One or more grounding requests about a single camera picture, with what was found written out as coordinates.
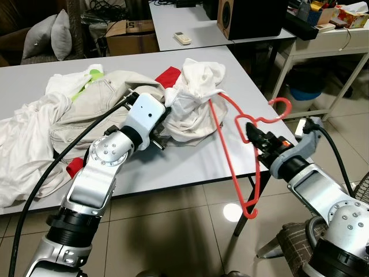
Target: silver robot arm segment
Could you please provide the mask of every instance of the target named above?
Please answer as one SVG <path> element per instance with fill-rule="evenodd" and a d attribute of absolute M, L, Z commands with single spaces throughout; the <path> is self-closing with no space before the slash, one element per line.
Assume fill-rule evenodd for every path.
<path fill-rule="evenodd" d="M 86 166 L 73 179 L 57 215 L 29 264 L 25 277 L 83 277 L 91 241 L 115 189 L 115 176 L 137 150 L 150 144 L 150 134 L 165 107 L 148 93 L 132 105 L 121 129 L 95 140 Z"/>

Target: cushion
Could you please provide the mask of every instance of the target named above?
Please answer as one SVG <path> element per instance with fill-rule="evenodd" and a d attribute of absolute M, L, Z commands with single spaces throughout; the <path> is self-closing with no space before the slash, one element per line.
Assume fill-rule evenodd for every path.
<path fill-rule="evenodd" d="M 51 28 L 57 15 L 49 16 L 33 26 L 24 41 L 23 58 L 29 58 L 42 53 L 50 44 Z"/>
<path fill-rule="evenodd" d="M 69 31 L 69 18 L 61 10 L 51 29 L 51 47 L 59 61 L 63 61 L 71 52 L 72 42 Z"/>
<path fill-rule="evenodd" d="M 308 262 L 312 255 L 312 248 L 305 233 L 307 222 L 308 220 L 305 223 L 285 224 L 277 234 L 279 245 L 294 277 L 300 276 L 300 267 Z M 326 229 L 327 225 L 325 224 L 318 224 L 314 228 L 317 240 Z"/>

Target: white desk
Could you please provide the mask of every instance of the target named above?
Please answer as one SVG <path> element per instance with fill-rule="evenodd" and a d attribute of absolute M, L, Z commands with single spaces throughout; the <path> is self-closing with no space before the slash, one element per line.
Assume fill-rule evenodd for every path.
<path fill-rule="evenodd" d="M 296 39 L 294 42 L 282 42 L 280 53 L 285 58 L 283 68 L 274 87 L 272 98 L 278 96 L 278 92 L 283 84 L 284 77 L 293 65 L 293 61 L 301 59 L 329 57 L 336 55 L 364 54 L 355 70 L 338 93 L 336 99 L 328 109 L 306 111 L 302 113 L 290 114 L 288 118 L 306 117 L 308 115 L 324 114 L 323 120 L 327 120 L 329 114 L 338 105 L 341 98 L 351 86 L 356 76 L 359 74 L 364 64 L 369 58 L 369 21 L 364 28 L 332 30 L 319 33 L 314 40 L 303 41 Z"/>
<path fill-rule="evenodd" d="M 0 118 L 11 117 L 13 110 L 21 107 L 23 103 L 40 98 L 44 94 L 48 79 L 54 73 L 80 72 L 92 63 L 101 63 L 106 72 L 118 69 L 132 70 L 156 78 L 169 66 L 181 68 L 185 58 L 224 64 L 227 69 L 226 77 L 219 87 L 227 91 L 246 113 L 254 117 L 276 116 L 275 111 L 268 105 L 229 49 L 221 46 L 0 68 L 2 87 Z M 13 82 L 12 80 L 16 80 L 15 76 L 19 76 L 21 81 Z M 237 175 L 253 174 L 255 173 L 253 148 L 252 145 L 241 142 L 234 124 L 235 115 L 236 111 L 229 107 L 223 127 L 235 172 Z M 270 130 L 276 136 L 284 136 L 295 142 L 293 134 L 282 121 L 260 127 L 264 132 Z M 204 184 L 230 176 L 221 142 L 215 133 L 196 147 L 168 147 L 163 152 L 156 147 L 149 147 L 146 151 L 136 153 L 117 176 L 114 196 L 181 185 Z M 50 196 L 38 199 L 32 204 L 31 209 L 59 205 L 68 188 L 69 185 L 65 185 Z M 18 212 L 21 209 L 22 204 L 8 207 L 4 209 L 3 214 Z"/>
<path fill-rule="evenodd" d="M 160 51 L 201 48 L 227 45 L 233 43 L 261 42 L 265 40 L 293 39 L 296 36 L 282 29 L 279 36 L 266 38 L 228 40 L 217 26 L 216 20 L 209 20 L 202 6 L 193 8 L 176 8 L 174 5 L 156 6 L 150 3 L 150 11 L 155 26 Z M 192 43 L 180 44 L 175 32 L 183 32 Z"/>

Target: box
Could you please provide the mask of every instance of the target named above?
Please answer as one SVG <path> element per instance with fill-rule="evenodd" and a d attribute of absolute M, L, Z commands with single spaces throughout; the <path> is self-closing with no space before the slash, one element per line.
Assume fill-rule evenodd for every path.
<path fill-rule="evenodd" d="M 333 17 L 337 17 L 340 20 L 347 22 L 348 28 L 363 28 L 369 18 L 369 14 L 366 13 L 351 13 L 347 10 L 340 8 L 334 8 Z"/>
<path fill-rule="evenodd" d="M 323 9 L 317 25 L 327 24 L 332 19 L 334 8 Z"/>
<path fill-rule="evenodd" d="M 110 56 L 159 52 L 152 20 L 121 20 L 108 25 Z"/>

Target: wooden speaker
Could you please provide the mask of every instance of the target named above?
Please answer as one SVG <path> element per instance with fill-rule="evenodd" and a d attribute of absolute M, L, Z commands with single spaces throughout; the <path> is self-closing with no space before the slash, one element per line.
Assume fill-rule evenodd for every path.
<path fill-rule="evenodd" d="M 278 36 L 288 0 L 219 0 L 217 25 L 227 39 Z"/>

